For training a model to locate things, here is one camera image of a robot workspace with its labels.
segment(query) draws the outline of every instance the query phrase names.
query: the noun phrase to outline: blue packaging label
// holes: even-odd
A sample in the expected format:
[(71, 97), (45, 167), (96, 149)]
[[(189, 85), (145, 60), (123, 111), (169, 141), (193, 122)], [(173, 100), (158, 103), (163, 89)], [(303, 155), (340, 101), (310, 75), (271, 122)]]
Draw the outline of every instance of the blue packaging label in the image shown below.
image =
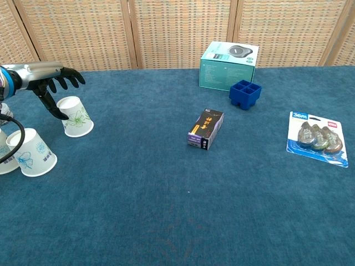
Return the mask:
[(305, 112), (292, 112), (292, 117), (308, 120), (308, 114)]

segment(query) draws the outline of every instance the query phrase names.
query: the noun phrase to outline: woven screen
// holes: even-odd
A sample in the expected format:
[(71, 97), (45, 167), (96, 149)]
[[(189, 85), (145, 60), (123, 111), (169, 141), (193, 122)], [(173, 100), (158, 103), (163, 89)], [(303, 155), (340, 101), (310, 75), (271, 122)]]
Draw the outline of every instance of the woven screen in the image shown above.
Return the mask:
[(5, 0), (1, 0), (0, 4), (0, 64), (37, 60), (31, 55), (8, 3)]
[(355, 65), (355, 24), (352, 25), (334, 65)]
[(225, 41), (230, 0), (136, 0), (143, 68), (198, 68), (213, 40)]
[(119, 0), (22, 0), (46, 60), (78, 70), (129, 69)]
[(318, 65), (345, 0), (244, 0), (235, 42), (260, 46), (259, 67)]

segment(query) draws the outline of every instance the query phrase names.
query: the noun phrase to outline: paper cup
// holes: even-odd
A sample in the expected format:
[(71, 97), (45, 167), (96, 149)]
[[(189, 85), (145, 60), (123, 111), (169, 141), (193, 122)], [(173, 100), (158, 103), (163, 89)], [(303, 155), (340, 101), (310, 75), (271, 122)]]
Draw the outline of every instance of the paper cup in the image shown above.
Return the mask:
[[(7, 135), (0, 129), (0, 158), (4, 157), (10, 152), (9, 147), (6, 144)], [(10, 173), (18, 167), (18, 163), (15, 157), (11, 156), (5, 162), (0, 163), (0, 175)]]
[[(35, 129), (24, 129), (24, 142), (15, 153), (17, 163), (25, 176), (41, 176), (49, 172), (57, 163), (57, 157)], [(7, 137), (6, 144), (13, 150), (19, 143), (21, 132), (18, 130)]]
[(93, 129), (94, 123), (78, 97), (65, 97), (57, 103), (57, 107), (69, 117), (69, 120), (62, 120), (67, 136), (81, 137)]
[[(0, 103), (0, 106), (1, 106), (1, 114), (4, 114), (4, 115), (7, 115), (7, 116), (10, 116), (10, 117), (13, 117), (13, 113), (11, 112), (9, 106), (5, 103)], [(2, 125), (5, 125), (9, 123), (9, 121), (7, 120), (0, 120), (0, 126)]]

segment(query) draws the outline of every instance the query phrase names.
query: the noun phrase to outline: red packaging label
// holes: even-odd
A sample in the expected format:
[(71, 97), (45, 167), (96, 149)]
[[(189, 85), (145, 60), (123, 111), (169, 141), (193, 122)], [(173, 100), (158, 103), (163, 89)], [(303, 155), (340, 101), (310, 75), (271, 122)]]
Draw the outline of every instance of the red packaging label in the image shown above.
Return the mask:
[(328, 121), (328, 126), (331, 126), (331, 127), (338, 127), (336, 123), (334, 123), (334, 122), (329, 122), (329, 121)]

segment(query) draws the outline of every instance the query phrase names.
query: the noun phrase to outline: small black box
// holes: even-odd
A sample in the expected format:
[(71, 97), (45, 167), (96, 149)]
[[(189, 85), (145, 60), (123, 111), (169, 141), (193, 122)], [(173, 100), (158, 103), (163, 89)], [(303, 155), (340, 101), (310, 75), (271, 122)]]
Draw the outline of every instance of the small black box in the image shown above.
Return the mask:
[(224, 113), (206, 108), (189, 131), (187, 143), (208, 150), (217, 135)]

